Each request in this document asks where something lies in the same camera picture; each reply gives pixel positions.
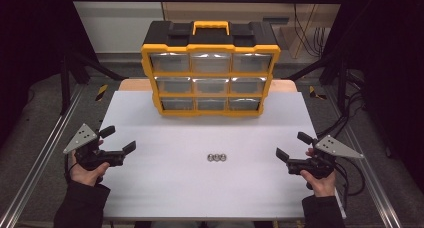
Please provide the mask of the person's right hand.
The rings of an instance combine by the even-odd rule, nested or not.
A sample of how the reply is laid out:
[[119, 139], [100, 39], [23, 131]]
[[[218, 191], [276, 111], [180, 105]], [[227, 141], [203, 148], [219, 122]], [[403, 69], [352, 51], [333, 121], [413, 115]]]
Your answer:
[[332, 172], [327, 177], [321, 179], [315, 178], [306, 170], [301, 170], [300, 175], [312, 186], [316, 197], [330, 197], [335, 195], [335, 172]]

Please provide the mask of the black curtain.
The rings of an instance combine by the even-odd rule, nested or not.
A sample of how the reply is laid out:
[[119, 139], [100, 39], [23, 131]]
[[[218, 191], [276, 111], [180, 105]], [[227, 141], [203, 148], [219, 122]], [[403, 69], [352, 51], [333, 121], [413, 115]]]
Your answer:
[[72, 0], [0, 0], [0, 147], [29, 88], [60, 72], [64, 56], [97, 59]]
[[357, 0], [340, 7], [326, 52], [353, 22], [348, 66], [365, 79], [363, 95], [391, 151], [424, 192], [424, 0]]

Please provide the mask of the aluminium rail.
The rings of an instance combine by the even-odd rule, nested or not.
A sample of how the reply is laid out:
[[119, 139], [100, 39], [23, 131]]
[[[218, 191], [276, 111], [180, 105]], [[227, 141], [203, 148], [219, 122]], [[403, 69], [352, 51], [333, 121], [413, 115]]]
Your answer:
[[56, 146], [62, 137], [62, 134], [72, 114], [74, 113], [75, 107], [77, 106], [84, 89], [84, 85], [77, 84], [75, 86], [70, 99], [70, 104], [65, 109], [64, 113], [59, 116], [53, 130], [50, 132], [48, 139], [44, 143], [43, 148], [38, 154], [38, 157], [33, 163], [12, 203], [9, 205], [5, 213], [0, 217], [0, 228], [14, 228], [14, 226], [17, 224], [20, 215], [22, 214], [52, 153], [56, 149]]
[[333, 87], [325, 87], [324, 91], [328, 95], [328, 99], [331, 105], [334, 107], [336, 115], [342, 115], [343, 111], [348, 110], [349, 116], [346, 118], [343, 126], [337, 129], [338, 138], [340, 138], [345, 144], [349, 145], [355, 151], [364, 154], [365, 158], [356, 161], [356, 164], [360, 167], [363, 172], [366, 190], [371, 196], [371, 199], [375, 205], [377, 213], [379, 214], [385, 228], [402, 228], [402, 224], [398, 215], [396, 214], [389, 197], [387, 196], [377, 173], [372, 168], [369, 157], [366, 155], [361, 141], [355, 134], [351, 123], [358, 118], [360, 112], [364, 108], [364, 101], [360, 94], [355, 95], [343, 95], [342, 103], [345, 105], [344, 108], [338, 105], [337, 91]]

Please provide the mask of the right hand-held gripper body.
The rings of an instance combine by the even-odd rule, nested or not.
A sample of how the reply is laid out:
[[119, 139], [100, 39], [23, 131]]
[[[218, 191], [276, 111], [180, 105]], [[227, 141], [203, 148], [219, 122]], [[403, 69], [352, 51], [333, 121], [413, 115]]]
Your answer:
[[336, 158], [355, 158], [362, 159], [363, 154], [353, 150], [347, 145], [336, 140], [331, 135], [327, 135], [321, 140], [313, 138], [311, 144], [313, 155], [307, 159], [291, 159], [285, 162], [288, 173], [299, 175], [301, 170], [306, 170], [315, 178], [321, 179], [327, 177], [336, 167]]

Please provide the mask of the light wooden cabinet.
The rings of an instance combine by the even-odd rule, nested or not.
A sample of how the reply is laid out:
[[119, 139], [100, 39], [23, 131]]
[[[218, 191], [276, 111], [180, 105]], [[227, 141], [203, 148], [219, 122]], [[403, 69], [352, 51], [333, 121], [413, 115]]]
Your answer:
[[338, 4], [192, 3], [164, 2], [164, 18], [173, 22], [227, 20], [262, 21], [263, 17], [289, 17], [287, 25], [272, 25], [280, 47], [294, 59], [320, 57], [340, 6]]

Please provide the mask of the yellow black storage organizer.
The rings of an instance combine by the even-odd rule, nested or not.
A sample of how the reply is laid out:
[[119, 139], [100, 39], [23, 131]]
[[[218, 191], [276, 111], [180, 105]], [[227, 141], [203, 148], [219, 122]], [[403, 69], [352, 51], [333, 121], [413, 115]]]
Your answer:
[[[150, 55], [153, 53], [266, 53], [272, 56], [265, 84], [264, 94], [256, 111], [230, 112], [196, 112], [164, 111], [159, 107], [158, 90], [154, 83]], [[264, 101], [268, 96], [273, 68], [278, 61], [281, 49], [277, 44], [271, 25], [267, 22], [249, 22], [234, 24], [228, 21], [193, 21], [175, 23], [171, 21], [154, 21], [150, 24], [141, 46], [142, 67], [149, 78], [153, 90], [153, 103], [158, 112], [167, 116], [259, 116], [264, 110]]]

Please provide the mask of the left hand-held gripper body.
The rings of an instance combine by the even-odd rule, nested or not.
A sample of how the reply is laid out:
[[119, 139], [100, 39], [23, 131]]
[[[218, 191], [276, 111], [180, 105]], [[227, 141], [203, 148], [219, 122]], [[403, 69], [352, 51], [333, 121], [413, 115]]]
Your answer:
[[98, 132], [93, 131], [87, 124], [83, 123], [71, 138], [63, 153], [68, 155], [73, 153], [76, 161], [86, 170], [94, 170], [104, 162], [111, 167], [122, 166], [125, 154], [120, 151], [104, 151], [100, 149], [101, 138]]

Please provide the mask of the white panel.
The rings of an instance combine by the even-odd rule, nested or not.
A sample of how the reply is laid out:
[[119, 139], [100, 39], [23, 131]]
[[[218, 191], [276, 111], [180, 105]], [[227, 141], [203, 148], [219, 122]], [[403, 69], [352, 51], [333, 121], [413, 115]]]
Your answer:
[[160, 2], [75, 2], [96, 53], [139, 53], [152, 21], [163, 19]]

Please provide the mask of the clear plastic drawer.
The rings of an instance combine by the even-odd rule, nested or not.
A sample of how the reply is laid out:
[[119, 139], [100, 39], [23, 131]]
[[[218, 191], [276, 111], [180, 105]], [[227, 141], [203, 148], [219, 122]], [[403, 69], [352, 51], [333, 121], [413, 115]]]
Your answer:
[[192, 53], [192, 70], [201, 73], [226, 73], [231, 56], [228, 53]]

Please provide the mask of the black metal stand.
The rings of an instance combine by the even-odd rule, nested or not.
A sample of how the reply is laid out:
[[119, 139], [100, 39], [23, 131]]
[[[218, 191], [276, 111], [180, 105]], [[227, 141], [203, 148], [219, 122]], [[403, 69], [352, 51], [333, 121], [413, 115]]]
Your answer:
[[345, 92], [347, 83], [347, 63], [345, 62], [344, 55], [342, 53], [330, 52], [306, 68], [289, 75], [287, 80], [296, 81], [321, 67], [324, 67], [324, 71], [319, 78], [319, 81], [322, 84], [331, 84], [335, 78], [338, 78], [337, 107], [341, 112], [344, 112], [344, 109], [346, 108]]
[[86, 71], [86, 67], [91, 67], [115, 81], [123, 81], [125, 79], [124, 76], [107, 69], [94, 59], [90, 59], [79, 52], [68, 52], [60, 61], [62, 95], [61, 115], [64, 115], [71, 106], [69, 74], [73, 75], [78, 84], [87, 84], [90, 80], [90, 76]]

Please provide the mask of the person's left hand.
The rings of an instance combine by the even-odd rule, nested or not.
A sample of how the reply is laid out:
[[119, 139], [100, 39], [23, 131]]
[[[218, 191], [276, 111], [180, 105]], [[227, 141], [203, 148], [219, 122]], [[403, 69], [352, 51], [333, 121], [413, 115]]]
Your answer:
[[94, 170], [86, 170], [77, 163], [75, 156], [72, 156], [72, 165], [70, 168], [70, 178], [77, 183], [94, 187], [98, 181], [101, 181], [110, 164], [102, 163]]

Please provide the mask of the yellow black hazard tape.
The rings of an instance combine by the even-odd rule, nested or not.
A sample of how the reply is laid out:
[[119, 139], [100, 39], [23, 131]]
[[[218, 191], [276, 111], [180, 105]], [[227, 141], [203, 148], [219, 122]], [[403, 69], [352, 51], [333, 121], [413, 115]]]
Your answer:
[[317, 94], [316, 91], [315, 91], [315, 88], [313, 86], [309, 86], [309, 94], [310, 94], [311, 98], [317, 98], [317, 99], [320, 99], [320, 100], [327, 100], [327, 96]]
[[95, 101], [101, 101], [102, 100], [107, 88], [108, 88], [107, 84], [103, 84], [103, 85], [100, 86], [98, 93], [96, 95]]

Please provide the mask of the light wooden board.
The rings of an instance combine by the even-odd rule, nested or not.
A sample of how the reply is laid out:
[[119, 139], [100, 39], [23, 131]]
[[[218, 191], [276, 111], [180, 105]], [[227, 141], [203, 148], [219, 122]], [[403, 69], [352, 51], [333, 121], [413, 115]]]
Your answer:
[[[148, 79], [125, 79], [121, 82], [119, 91], [151, 91]], [[295, 83], [291, 80], [274, 79], [271, 81], [270, 92], [297, 92]]]

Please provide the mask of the dark grey box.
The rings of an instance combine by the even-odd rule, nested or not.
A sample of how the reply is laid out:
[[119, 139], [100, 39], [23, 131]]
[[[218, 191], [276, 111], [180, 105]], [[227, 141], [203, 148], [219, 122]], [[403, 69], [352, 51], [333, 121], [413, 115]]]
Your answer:
[[262, 21], [272, 25], [287, 25], [290, 21], [289, 17], [263, 17]]

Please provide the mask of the set of clear organizer drawers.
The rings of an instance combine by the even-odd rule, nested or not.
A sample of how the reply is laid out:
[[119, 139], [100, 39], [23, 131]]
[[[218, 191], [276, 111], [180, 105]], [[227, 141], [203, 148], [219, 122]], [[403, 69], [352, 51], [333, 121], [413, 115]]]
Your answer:
[[272, 56], [266, 53], [228, 53], [226, 73], [192, 70], [192, 53], [150, 55], [159, 107], [164, 111], [256, 111], [264, 94]]

